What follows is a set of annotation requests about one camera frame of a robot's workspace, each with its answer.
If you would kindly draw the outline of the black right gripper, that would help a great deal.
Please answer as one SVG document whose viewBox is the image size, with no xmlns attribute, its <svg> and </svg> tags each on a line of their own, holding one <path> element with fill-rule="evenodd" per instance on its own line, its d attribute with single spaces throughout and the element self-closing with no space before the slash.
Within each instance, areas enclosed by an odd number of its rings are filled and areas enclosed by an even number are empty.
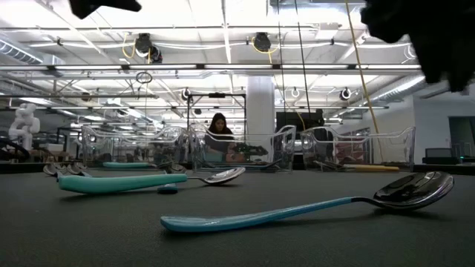
<svg viewBox="0 0 475 267">
<path fill-rule="evenodd" d="M 475 0 L 364 0 L 361 23 L 386 43 L 410 37 L 428 84 L 465 91 L 475 75 Z"/>
</svg>

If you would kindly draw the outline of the orange-handled silver spoon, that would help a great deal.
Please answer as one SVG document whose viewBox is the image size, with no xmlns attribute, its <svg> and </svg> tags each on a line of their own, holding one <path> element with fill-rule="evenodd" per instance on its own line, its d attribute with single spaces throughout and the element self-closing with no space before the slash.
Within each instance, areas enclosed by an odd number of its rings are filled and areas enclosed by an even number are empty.
<svg viewBox="0 0 475 267">
<path fill-rule="evenodd" d="M 400 171 L 398 167 L 385 165 L 343 165 L 347 171 Z"/>
<path fill-rule="evenodd" d="M 335 172 L 343 172 L 343 171 L 347 171 L 348 168 L 343 166 L 343 165 L 339 165 L 337 163 L 334 163 L 334 162 L 330 162 L 330 161 L 323 161 L 323 162 L 320 162 L 320 161 L 317 161 L 317 160 L 314 160 L 313 161 L 322 171 L 335 171 Z"/>
</svg>

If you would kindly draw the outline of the small desk monitor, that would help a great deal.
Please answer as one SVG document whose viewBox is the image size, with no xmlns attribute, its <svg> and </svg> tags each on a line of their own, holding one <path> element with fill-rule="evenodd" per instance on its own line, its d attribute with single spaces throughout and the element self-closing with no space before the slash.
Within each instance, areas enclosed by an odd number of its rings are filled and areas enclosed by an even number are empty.
<svg viewBox="0 0 475 267">
<path fill-rule="evenodd" d="M 450 148 L 426 148 L 426 158 L 451 158 L 453 156 Z"/>
</svg>

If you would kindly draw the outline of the dark desk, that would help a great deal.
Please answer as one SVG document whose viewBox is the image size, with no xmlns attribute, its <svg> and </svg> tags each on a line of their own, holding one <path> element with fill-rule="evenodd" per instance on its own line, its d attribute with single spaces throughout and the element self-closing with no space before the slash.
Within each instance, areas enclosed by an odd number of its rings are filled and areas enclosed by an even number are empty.
<svg viewBox="0 0 475 267">
<path fill-rule="evenodd" d="M 475 165 L 475 157 L 424 157 L 422 162 L 428 165 Z"/>
</svg>

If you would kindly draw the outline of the clear plastic bin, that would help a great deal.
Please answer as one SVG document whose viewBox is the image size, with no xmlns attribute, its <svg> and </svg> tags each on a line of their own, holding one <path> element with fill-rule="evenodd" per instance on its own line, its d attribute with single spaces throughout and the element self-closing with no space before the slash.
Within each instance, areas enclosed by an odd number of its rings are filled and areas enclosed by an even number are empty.
<svg viewBox="0 0 475 267">
<path fill-rule="evenodd" d="M 327 132 L 327 155 L 324 161 L 340 165 L 385 165 L 398 167 L 400 171 L 412 171 L 414 166 L 415 128 L 392 133 L 371 133 L 359 130 L 345 134 L 336 133 L 330 127 Z M 305 168 L 321 171 L 315 165 Z"/>
<path fill-rule="evenodd" d="M 82 127 L 82 158 L 88 167 L 170 168 L 187 160 L 188 132 L 180 127 Z"/>
<path fill-rule="evenodd" d="M 275 133 L 218 134 L 204 125 L 190 127 L 189 144 L 195 171 L 225 171 L 244 167 L 249 172 L 290 172 L 294 161 L 296 127 Z"/>
</svg>

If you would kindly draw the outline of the white humanoid robot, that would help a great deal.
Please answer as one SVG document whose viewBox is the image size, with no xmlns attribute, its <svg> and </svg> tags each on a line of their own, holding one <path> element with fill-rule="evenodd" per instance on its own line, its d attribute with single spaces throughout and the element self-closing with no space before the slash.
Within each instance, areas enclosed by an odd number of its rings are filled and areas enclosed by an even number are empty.
<svg viewBox="0 0 475 267">
<path fill-rule="evenodd" d="M 15 119 L 8 130 L 8 136 L 12 141 L 21 141 L 22 147 L 29 151 L 33 147 L 33 135 L 40 132 L 41 123 L 34 116 L 36 105 L 33 103 L 20 104 L 15 111 Z"/>
</svg>

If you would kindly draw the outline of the overhead light bar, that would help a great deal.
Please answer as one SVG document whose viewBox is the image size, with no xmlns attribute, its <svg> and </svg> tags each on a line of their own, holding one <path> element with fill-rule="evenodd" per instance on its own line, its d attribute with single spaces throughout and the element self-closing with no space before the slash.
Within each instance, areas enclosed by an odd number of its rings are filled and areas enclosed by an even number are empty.
<svg viewBox="0 0 475 267">
<path fill-rule="evenodd" d="M 420 70 L 420 65 L 384 64 L 170 64 L 170 65 L 0 65 L 3 71 L 20 70 Z"/>
</svg>

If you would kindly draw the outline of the seated person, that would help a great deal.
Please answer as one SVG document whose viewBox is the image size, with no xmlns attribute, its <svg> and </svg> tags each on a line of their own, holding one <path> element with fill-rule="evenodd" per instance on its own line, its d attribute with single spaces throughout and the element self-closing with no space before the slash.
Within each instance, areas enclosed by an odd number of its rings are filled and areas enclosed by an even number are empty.
<svg viewBox="0 0 475 267">
<path fill-rule="evenodd" d="M 234 148 L 236 143 L 232 131 L 227 127 L 226 117 L 216 113 L 205 136 L 206 151 L 222 156 L 225 162 L 237 162 L 239 155 Z"/>
</svg>

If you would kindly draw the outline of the black monitor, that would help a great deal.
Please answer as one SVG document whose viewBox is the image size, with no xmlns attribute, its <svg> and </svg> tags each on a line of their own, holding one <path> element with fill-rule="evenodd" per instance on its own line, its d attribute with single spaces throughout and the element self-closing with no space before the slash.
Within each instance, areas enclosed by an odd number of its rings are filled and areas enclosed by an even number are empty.
<svg viewBox="0 0 475 267">
<path fill-rule="evenodd" d="M 327 132 L 323 129 L 324 118 L 322 109 L 312 113 L 277 112 L 277 129 L 286 125 L 296 127 L 295 152 L 303 157 L 303 163 L 312 168 L 317 162 L 326 159 Z"/>
</svg>

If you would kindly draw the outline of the white pillar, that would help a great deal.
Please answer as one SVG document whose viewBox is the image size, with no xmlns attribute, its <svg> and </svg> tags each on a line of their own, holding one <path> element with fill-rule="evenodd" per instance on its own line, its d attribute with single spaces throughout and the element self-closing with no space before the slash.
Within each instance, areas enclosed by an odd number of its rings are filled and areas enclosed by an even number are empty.
<svg viewBox="0 0 475 267">
<path fill-rule="evenodd" d="M 252 161 L 271 162 L 271 135 L 275 132 L 274 84 L 271 76 L 250 76 L 247 82 L 248 144 L 262 146 L 267 155 L 250 156 Z"/>
</svg>

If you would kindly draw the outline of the black table mat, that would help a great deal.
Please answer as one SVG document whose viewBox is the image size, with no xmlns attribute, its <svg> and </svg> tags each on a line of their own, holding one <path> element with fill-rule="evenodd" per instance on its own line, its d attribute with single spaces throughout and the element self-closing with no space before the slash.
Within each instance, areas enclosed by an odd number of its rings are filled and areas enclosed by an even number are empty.
<svg viewBox="0 0 475 267">
<path fill-rule="evenodd" d="M 396 174 L 247 173 L 107 196 L 43 174 L 0 175 L 0 267 L 475 267 L 475 177 L 409 214 L 351 203 L 239 231 L 174 233 L 163 215 L 219 217 L 371 197 Z"/>
</svg>

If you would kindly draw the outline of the grey metal rail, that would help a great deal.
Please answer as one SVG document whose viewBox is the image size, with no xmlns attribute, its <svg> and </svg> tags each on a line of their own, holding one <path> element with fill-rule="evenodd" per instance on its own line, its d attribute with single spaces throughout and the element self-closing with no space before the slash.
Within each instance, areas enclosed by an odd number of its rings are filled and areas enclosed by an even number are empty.
<svg viewBox="0 0 475 267">
<path fill-rule="evenodd" d="M 0 94 L 0 99 L 20 99 L 20 98 L 43 98 L 43 99 L 99 99 L 99 98 L 132 98 L 132 99 L 140 99 L 140 98 L 152 98 L 152 99 L 159 99 L 160 97 L 157 95 L 152 94 L 116 94 L 116 95 L 6 95 Z"/>
</svg>

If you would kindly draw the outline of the black metal frame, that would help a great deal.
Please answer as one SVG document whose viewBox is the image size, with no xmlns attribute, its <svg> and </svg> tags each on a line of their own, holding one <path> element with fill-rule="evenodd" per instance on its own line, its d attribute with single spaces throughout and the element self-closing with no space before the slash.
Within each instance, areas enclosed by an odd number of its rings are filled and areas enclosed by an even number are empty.
<svg viewBox="0 0 475 267">
<path fill-rule="evenodd" d="M 205 109 L 204 106 L 197 106 L 197 103 L 203 98 L 209 99 L 225 99 L 226 97 L 231 98 L 234 101 L 234 104 L 228 106 L 227 109 L 238 109 L 241 108 L 244 114 L 244 127 L 246 128 L 247 120 L 247 100 L 245 93 L 188 93 L 186 97 L 186 122 L 187 126 L 190 126 L 190 115 L 191 109 Z M 216 104 L 212 105 L 210 109 L 226 109 L 226 107 Z"/>
</svg>

